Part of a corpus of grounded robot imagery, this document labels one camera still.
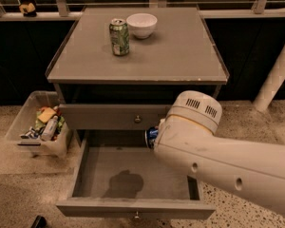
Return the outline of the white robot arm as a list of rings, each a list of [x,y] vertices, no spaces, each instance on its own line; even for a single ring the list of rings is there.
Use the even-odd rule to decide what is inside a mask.
[[[154,154],[199,181],[285,216],[285,145],[219,138],[220,103],[183,91],[159,124]]]

